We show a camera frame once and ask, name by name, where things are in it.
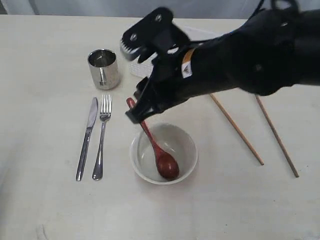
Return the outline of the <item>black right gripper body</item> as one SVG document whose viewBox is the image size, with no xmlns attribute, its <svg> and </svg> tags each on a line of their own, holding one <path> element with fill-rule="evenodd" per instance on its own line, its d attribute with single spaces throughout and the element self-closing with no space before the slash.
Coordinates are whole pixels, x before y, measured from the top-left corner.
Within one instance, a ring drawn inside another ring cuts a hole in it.
<svg viewBox="0 0 320 240">
<path fill-rule="evenodd" d="M 200 95 L 200 71 L 192 63 L 196 50 L 189 47 L 156 54 L 150 76 L 136 86 L 135 115 L 157 115 Z"/>
</svg>

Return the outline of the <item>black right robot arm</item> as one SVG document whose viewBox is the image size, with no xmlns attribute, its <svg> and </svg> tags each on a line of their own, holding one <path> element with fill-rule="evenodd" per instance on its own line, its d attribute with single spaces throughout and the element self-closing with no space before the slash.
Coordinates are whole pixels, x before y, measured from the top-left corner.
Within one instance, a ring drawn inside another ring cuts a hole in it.
<svg viewBox="0 0 320 240">
<path fill-rule="evenodd" d="M 239 88 L 268 96 L 293 85 L 320 83 L 320 12 L 259 4 L 239 28 L 216 38 L 191 40 L 158 7 L 125 31 L 120 49 L 128 61 L 151 59 L 150 76 L 136 86 L 132 123 L 190 98 Z"/>
</svg>

